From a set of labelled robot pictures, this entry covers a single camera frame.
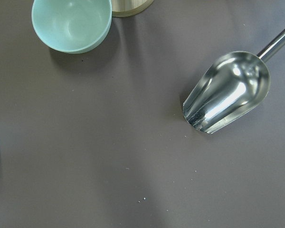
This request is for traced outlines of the metal scoop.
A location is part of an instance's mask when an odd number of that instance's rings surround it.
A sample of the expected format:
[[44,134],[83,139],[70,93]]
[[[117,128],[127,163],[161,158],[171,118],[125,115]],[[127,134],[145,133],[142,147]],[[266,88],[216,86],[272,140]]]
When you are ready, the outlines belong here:
[[216,59],[184,101],[185,120],[212,134],[257,107],[271,84],[266,62],[284,45],[285,29],[256,55],[233,51]]

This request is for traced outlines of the green bowl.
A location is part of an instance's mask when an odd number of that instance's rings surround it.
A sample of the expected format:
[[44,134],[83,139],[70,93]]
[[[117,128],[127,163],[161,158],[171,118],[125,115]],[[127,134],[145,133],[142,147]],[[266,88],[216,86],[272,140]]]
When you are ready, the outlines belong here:
[[112,22],[109,0],[36,0],[31,10],[35,33],[48,47],[81,54],[99,46]]

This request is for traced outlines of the wooden stand base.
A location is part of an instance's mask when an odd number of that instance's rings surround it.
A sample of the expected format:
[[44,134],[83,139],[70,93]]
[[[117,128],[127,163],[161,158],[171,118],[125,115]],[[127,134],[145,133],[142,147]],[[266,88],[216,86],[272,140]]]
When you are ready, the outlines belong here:
[[152,5],[154,0],[111,0],[113,17],[130,17],[141,13]]

